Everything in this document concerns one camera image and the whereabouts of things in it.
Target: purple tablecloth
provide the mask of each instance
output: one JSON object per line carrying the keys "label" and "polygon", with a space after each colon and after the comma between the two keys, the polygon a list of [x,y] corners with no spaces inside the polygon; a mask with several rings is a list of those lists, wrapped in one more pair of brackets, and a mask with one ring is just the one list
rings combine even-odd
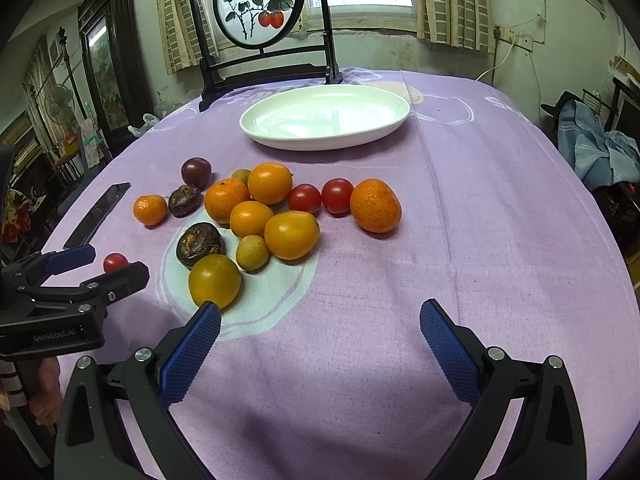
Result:
{"label": "purple tablecloth", "polygon": [[[543,133],[484,84],[409,72],[346,75],[404,94],[411,116],[372,144],[296,153],[260,146],[238,127],[241,113],[278,86],[234,92],[201,114],[191,103],[80,196],[46,250],[62,249],[111,184],[132,183],[92,240],[95,263],[49,284],[100,274],[112,251],[145,262],[148,287],[110,310],[107,343],[94,352],[99,362],[124,359],[194,309],[173,251],[185,226],[205,214],[146,230],[131,213],[139,195],[178,187],[187,158],[210,160],[220,178],[267,160],[287,164],[297,184],[380,178],[402,203],[391,237],[371,237],[352,218],[323,212],[321,242],[305,264],[272,258],[263,276],[245,276],[219,342],[171,408],[198,455],[219,480],[425,478],[468,413],[420,334],[420,306],[437,298],[454,322],[513,358],[562,356],[589,478],[599,478],[640,418],[640,322],[591,195]],[[77,357],[61,359],[65,384]],[[495,470],[517,409],[512,403],[483,473]],[[147,472],[159,476],[124,413]]]}

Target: electrical outlet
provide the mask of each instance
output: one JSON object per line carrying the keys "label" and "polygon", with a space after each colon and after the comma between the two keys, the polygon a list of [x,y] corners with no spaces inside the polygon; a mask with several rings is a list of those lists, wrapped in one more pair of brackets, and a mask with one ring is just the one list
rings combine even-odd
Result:
{"label": "electrical outlet", "polygon": [[520,31],[509,27],[500,27],[500,39],[507,43],[518,44]]}
{"label": "electrical outlet", "polygon": [[514,28],[500,27],[500,41],[513,43],[528,52],[533,52],[533,36]]}

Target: checkered curtain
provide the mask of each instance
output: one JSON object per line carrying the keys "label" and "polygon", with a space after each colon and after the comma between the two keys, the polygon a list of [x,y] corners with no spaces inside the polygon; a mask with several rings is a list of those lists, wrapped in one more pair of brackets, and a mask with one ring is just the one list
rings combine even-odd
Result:
{"label": "checkered curtain", "polygon": [[[160,37],[164,51],[164,63],[167,73],[175,73],[188,66],[199,64],[202,54],[198,45],[196,29],[189,0],[156,0]],[[218,54],[216,43],[209,28],[205,11],[200,1],[200,16],[204,26],[209,51],[212,56]]]}
{"label": "checkered curtain", "polygon": [[489,0],[418,0],[421,40],[493,52],[493,28]]}

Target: human hand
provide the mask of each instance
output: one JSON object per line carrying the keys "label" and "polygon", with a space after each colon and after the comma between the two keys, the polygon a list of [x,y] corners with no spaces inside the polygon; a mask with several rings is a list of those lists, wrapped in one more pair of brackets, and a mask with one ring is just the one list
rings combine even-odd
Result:
{"label": "human hand", "polygon": [[44,358],[38,369],[41,391],[29,400],[31,413],[41,426],[55,424],[62,409],[60,393],[60,363],[57,357]]}

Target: black phone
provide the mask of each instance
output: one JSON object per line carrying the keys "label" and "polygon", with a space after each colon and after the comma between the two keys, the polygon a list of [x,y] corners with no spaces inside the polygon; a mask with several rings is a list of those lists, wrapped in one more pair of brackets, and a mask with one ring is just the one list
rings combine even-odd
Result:
{"label": "black phone", "polygon": [[95,232],[100,227],[107,215],[113,210],[115,205],[120,201],[127,189],[131,187],[130,182],[123,184],[113,184],[104,192],[98,202],[94,204],[91,210],[81,220],[76,230],[71,233],[69,240],[65,242],[65,249],[75,249],[82,245],[87,245]]}

